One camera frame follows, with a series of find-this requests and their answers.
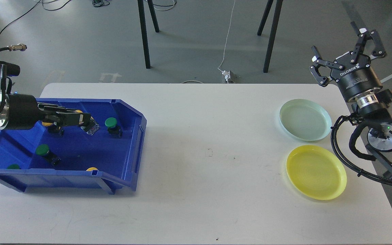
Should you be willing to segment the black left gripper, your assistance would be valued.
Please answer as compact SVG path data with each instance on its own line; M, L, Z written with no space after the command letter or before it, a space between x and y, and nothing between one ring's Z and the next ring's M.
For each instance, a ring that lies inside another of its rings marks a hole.
M58 104L37 102L31 95L6 95L5 105L0 113L0 130L30 130L37 121L58 127L85 127L91 122L91 115Z

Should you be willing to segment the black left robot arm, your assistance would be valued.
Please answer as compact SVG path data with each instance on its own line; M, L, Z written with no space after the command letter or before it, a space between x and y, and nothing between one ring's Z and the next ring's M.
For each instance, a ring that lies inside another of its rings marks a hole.
M0 48L0 52L26 49L25 44L17 44ZM100 128L90 113L38 102L34 96L12 93L11 77L19 74L18 65L0 61L0 130L30 130L39 121L56 131L77 126L89 135Z

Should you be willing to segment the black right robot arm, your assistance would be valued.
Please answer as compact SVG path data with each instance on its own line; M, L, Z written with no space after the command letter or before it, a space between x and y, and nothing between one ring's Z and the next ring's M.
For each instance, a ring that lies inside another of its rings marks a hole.
M383 89L371 67L372 60L386 56L386 50L376 30L358 28L355 22L351 26L358 37L353 50L330 62L322 59L312 46L314 57L309 71L322 87L334 81L344 101L353 108L353 113L340 116L331 128L331 146L336 157L358 176L392 186L392 162L384 156L385 152L392 152L392 116L388 112L392 92ZM382 176L356 166L342 153L337 133L345 121L355 126L348 143L350 151L358 158L379 161L386 168Z

